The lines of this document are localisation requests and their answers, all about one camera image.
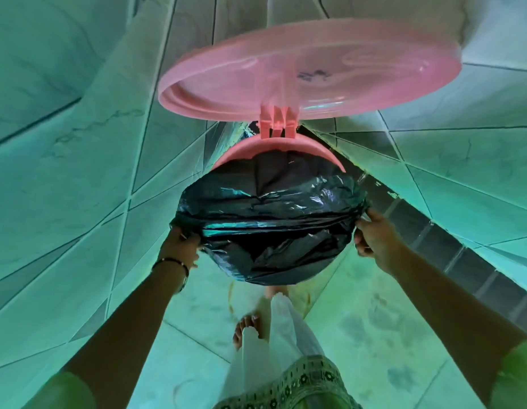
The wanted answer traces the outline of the person's left forearm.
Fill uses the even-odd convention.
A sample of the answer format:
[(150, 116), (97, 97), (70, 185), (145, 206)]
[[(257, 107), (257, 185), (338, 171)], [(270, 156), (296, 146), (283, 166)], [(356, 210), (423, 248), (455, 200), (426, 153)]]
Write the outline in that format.
[(165, 309), (175, 295), (178, 283), (173, 278), (164, 270), (150, 273), (70, 359), (64, 371), (92, 387), (105, 380), (136, 385)]

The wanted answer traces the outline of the person's right forearm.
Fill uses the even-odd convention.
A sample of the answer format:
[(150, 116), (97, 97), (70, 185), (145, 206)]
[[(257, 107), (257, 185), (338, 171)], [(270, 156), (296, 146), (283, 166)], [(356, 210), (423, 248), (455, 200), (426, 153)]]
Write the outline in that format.
[(406, 247), (394, 251), (386, 269), (488, 409), (527, 407), (506, 371), (507, 356), (527, 343), (525, 331)]

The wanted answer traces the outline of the pink plastic bin lid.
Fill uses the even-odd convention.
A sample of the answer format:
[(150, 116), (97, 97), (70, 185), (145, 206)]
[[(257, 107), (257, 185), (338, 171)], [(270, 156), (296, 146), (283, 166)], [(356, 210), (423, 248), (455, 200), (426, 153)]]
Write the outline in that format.
[(189, 52), (158, 83), (167, 110), (293, 131), (300, 121), (386, 109), (460, 73), (454, 40), (394, 20), (309, 20)]

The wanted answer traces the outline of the green patterned tunic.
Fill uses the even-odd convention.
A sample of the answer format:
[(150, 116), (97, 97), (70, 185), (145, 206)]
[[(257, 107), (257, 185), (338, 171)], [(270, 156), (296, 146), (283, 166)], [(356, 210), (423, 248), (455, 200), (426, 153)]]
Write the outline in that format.
[(218, 401), (212, 409), (363, 409), (325, 356), (303, 357), (254, 391)]

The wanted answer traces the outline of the black plastic trash bag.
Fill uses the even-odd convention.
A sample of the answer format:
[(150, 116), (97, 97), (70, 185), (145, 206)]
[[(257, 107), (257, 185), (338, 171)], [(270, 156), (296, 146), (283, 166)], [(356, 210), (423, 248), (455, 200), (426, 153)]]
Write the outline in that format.
[(285, 286), (327, 268), (367, 208), (357, 179), (327, 159), (267, 151), (189, 185), (171, 226), (199, 235), (204, 252), (235, 280)]

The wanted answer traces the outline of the green left sleeve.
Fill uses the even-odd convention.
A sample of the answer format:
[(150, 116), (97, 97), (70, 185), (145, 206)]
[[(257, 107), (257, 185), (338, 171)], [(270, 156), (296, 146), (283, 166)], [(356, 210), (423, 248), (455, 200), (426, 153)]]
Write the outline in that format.
[(70, 372), (53, 375), (21, 409), (96, 409), (89, 386)]

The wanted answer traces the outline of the person's left hand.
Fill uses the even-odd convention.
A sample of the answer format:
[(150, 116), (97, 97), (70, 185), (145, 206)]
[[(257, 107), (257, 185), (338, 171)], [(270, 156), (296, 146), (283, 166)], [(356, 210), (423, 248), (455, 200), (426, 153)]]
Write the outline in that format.
[(162, 243), (158, 260), (172, 258), (183, 263), (188, 269), (197, 268), (201, 238), (197, 233), (185, 233), (173, 226)]

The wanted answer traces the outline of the thin dark wrist bangle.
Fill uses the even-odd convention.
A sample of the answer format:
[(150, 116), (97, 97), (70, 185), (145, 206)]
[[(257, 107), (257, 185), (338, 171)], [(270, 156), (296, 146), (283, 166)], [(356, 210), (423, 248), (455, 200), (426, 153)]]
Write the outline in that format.
[(178, 284), (176, 285), (175, 294), (178, 294), (183, 291), (186, 286), (186, 283), (189, 279), (190, 269), (189, 267), (173, 257), (163, 257), (159, 258), (152, 266), (151, 273), (160, 273), (165, 271), (165, 274), (169, 273), (173, 275), (173, 279)]

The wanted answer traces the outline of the green right sleeve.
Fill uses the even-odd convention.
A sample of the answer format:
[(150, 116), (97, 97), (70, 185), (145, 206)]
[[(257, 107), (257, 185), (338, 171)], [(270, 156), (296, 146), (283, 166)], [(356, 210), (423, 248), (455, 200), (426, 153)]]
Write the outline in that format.
[(527, 341), (503, 359), (488, 409), (527, 409)]

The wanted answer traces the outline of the person's left foot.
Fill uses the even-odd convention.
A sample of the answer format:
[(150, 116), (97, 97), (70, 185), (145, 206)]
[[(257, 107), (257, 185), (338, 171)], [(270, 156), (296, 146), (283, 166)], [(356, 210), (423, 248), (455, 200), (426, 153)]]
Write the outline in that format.
[(248, 334), (255, 335), (257, 339), (263, 340), (261, 315), (258, 312), (246, 314), (236, 324), (233, 332), (233, 347), (239, 351), (244, 345)]

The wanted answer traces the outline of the green sleeve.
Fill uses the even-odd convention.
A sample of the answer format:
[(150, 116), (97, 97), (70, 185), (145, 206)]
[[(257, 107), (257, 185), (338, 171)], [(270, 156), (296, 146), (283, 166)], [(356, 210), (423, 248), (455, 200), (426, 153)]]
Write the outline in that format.
[(503, 359), (488, 409), (527, 409), (527, 341)]
[(70, 372), (53, 375), (21, 409), (96, 409), (89, 386)]

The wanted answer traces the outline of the person's right hand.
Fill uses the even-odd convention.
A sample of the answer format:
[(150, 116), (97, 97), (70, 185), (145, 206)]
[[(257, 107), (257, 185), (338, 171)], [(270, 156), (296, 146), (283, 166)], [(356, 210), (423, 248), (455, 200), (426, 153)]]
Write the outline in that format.
[(367, 243), (374, 251), (377, 266), (387, 274), (392, 274), (394, 257), (402, 251), (402, 243), (394, 226), (381, 213), (373, 208), (366, 211), (367, 219), (356, 222), (355, 243)]

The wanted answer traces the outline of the pink plastic trash bin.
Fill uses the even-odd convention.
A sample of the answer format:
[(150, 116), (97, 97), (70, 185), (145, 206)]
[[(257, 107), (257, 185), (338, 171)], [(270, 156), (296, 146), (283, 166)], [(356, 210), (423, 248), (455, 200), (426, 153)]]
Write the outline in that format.
[(260, 134), (241, 140), (228, 149), (212, 166), (211, 170), (220, 167), (232, 160), (251, 159), (254, 156), (267, 151), (298, 151), (328, 160), (338, 166), (342, 172), (346, 172), (338, 158), (318, 141), (302, 134), (290, 137), (264, 137)]

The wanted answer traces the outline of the white loose trousers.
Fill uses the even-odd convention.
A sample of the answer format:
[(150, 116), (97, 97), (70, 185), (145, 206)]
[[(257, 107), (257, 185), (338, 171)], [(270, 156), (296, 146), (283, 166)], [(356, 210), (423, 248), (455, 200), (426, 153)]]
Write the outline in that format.
[(270, 300), (269, 329), (268, 340), (248, 334), (244, 345), (235, 352), (218, 401), (254, 391), (278, 379), (303, 357), (325, 355), (289, 297), (278, 294)]

